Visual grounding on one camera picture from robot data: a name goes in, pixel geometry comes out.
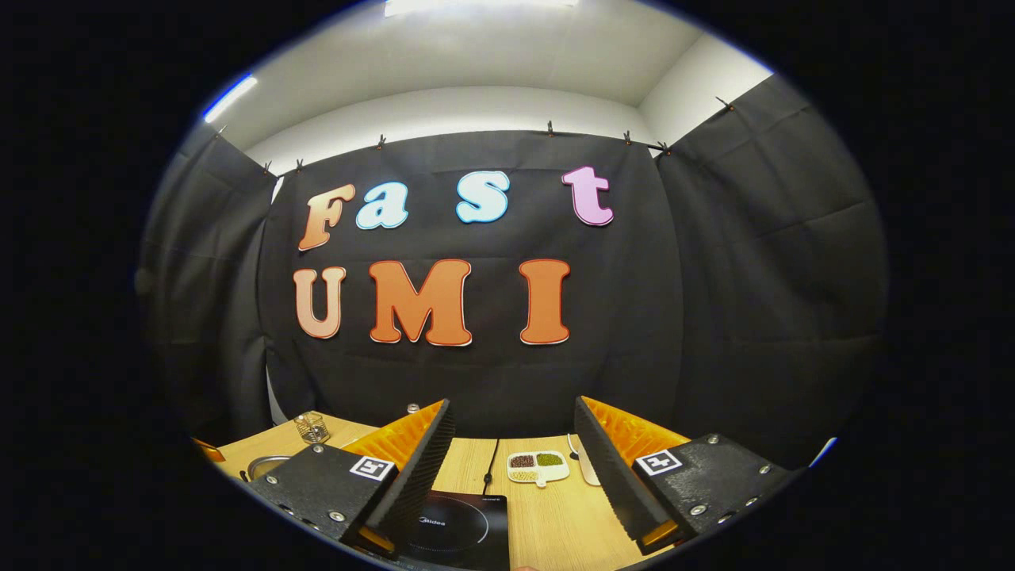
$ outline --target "light blue letter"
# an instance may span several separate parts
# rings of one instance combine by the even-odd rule
[[[360,229],[373,229],[379,225],[397,227],[409,217],[405,211],[405,197],[409,189],[402,183],[384,183],[371,188],[363,196],[366,204],[356,214],[356,225]]]
[[[455,212],[463,222],[492,222],[507,210],[503,191],[511,188],[507,174],[500,170],[469,172],[458,181],[458,195],[468,202],[459,202]]]

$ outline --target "power cord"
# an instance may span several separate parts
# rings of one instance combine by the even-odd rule
[[[483,495],[486,495],[486,487],[490,485],[490,481],[493,480],[493,460],[497,458],[497,448],[500,447],[500,439],[497,439],[496,444],[493,445],[493,455],[490,456],[490,466],[486,469],[486,475],[483,476]]]

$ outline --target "induction cooktop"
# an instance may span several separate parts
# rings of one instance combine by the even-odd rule
[[[473,571],[509,571],[507,498],[430,492],[402,557]]]

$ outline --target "white ceiling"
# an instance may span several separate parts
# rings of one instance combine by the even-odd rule
[[[258,83],[216,127],[250,148],[355,102],[435,87],[557,89],[636,106],[701,35],[634,0],[572,7],[459,5],[384,16],[364,2],[252,70]]]

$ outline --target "wooden table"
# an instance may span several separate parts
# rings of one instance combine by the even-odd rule
[[[327,415],[323,417],[332,435],[325,444],[337,448],[376,430]],[[576,447],[577,439],[576,435],[571,435]],[[433,490],[482,494],[483,475],[489,467],[495,443],[495,440],[488,439],[454,439],[433,483]],[[276,454],[289,456],[306,446],[294,423],[289,421],[220,447],[225,461],[216,466],[227,476],[239,480],[240,471],[247,470],[255,458]],[[507,456],[534,450],[562,453],[570,476],[549,482],[544,489],[537,488],[535,484],[516,484],[507,480],[504,469]],[[493,480],[486,493],[507,498],[512,569],[530,566],[539,571],[602,571],[619,569],[648,559],[627,538],[603,489],[585,482],[578,460],[572,460],[569,453],[566,436],[500,441],[491,471]],[[653,556],[671,549],[660,550]]]

